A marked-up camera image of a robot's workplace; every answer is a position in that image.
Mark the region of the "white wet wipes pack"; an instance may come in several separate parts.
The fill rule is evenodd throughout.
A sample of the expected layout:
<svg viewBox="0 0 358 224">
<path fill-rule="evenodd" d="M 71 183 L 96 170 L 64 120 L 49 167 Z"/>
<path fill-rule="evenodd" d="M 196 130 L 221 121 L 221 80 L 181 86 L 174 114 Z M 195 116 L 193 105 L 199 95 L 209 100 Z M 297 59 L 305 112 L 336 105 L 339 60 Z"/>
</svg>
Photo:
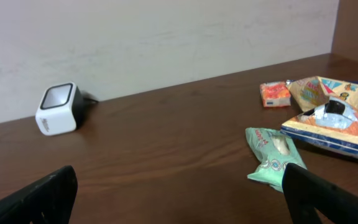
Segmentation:
<svg viewBox="0 0 358 224">
<path fill-rule="evenodd" d="M 282 192 L 282 180 L 289 163 L 306 168 L 291 137 L 267 128 L 247 128 L 245 136 L 260 165 L 247 178 Z"/>
</svg>

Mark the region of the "orange tissue pack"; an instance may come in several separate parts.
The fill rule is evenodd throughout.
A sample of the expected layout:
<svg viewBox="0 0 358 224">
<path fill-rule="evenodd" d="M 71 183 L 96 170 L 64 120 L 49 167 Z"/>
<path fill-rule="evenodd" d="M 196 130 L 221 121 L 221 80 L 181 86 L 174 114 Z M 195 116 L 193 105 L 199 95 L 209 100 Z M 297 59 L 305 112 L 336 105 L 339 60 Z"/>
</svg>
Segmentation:
<svg viewBox="0 0 358 224">
<path fill-rule="evenodd" d="M 264 107 L 284 107 L 291 105 L 291 94 L 285 82 L 270 82 L 260 85 Z"/>
</svg>

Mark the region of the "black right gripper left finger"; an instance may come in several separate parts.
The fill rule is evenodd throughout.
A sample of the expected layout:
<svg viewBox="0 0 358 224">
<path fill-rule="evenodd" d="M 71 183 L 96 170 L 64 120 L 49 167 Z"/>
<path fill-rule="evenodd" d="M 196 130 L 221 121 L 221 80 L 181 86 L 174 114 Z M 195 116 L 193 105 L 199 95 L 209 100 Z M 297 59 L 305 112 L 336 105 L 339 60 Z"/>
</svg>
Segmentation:
<svg viewBox="0 0 358 224">
<path fill-rule="evenodd" d="M 64 223 L 70 221 L 78 182 L 72 166 L 64 166 L 0 200 L 0 223 Z"/>
</svg>

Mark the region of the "yellow snack chip bag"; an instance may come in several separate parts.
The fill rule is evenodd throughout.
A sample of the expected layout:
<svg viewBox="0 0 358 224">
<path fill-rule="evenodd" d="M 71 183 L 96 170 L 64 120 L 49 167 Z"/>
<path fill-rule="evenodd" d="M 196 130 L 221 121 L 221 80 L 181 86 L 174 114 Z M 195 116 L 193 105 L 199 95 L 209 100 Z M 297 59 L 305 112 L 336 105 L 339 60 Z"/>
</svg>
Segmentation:
<svg viewBox="0 0 358 224">
<path fill-rule="evenodd" d="M 358 158 L 358 82 L 315 76 L 286 86 L 302 113 L 284 122 L 281 132 Z"/>
</svg>

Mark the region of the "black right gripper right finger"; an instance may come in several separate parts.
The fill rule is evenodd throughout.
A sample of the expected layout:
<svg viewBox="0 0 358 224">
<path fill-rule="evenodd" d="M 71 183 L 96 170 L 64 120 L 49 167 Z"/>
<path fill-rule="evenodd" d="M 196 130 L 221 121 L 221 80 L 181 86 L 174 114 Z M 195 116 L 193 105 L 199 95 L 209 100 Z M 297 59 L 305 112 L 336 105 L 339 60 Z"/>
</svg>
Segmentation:
<svg viewBox="0 0 358 224">
<path fill-rule="evenodd" d="M 358 197 L 294 164 L 286 166 L 282 188 L 293 223 L 358 223 Z"/>
</svg>

